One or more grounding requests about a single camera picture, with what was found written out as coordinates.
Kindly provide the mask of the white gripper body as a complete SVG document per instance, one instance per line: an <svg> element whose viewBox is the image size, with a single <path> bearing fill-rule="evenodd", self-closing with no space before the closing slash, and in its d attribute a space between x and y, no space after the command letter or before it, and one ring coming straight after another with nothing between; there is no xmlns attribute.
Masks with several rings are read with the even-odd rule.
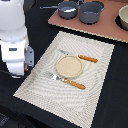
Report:
<svg viewBox="0 0 128 128"><path fill-rule="evenodd" d="M2 60L13 78L21 78L28 67L34 66L34 50L23 39L17 42L0 41Z"/></svg>

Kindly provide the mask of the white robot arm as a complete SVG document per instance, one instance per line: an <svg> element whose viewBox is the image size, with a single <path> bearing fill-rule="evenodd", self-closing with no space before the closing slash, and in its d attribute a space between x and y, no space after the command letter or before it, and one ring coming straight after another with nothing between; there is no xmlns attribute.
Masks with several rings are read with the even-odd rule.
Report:
<svg viewBox="0 0 128 128"><path fill-rule="evenodd" d="M29 46L25 11L35 0L0 0L0 47L2 61L13 78L21 78L34 66L34 50Z"/></svg>

